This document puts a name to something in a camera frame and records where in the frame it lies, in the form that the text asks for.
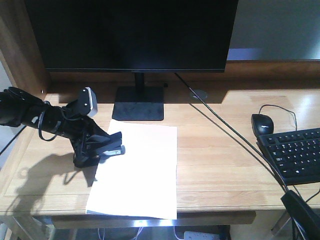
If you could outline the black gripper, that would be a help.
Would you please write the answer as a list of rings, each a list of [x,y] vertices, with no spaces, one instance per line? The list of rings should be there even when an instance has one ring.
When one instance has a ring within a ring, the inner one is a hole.
[[[62,107],[63,131],[74,151],[74,165],[77,168],[96,166],[100,160],[97,149],[122,145],[122,133],[107,134],[92,118],[80,114],[78,103],[74,100]]]

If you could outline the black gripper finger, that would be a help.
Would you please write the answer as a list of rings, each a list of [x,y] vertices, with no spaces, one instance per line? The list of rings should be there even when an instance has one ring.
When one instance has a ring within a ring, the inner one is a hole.
[[[320,216],[294,191],[287,191],[281,201],[304,240],[320,239]]]

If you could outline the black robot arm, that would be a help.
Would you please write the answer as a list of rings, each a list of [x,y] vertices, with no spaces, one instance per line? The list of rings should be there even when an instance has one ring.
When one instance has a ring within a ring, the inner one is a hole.
[[[17,87],[9,87],[0,93],[0,124],[2,126],[29,126],[55,137],[70,140],[77,168],[94,166],[101,155],[123,155],[122,133],[108,134],[92,117],[98,112],[97,97],[90,87],[79,91],[78,98],[66,106],[53,106]]]

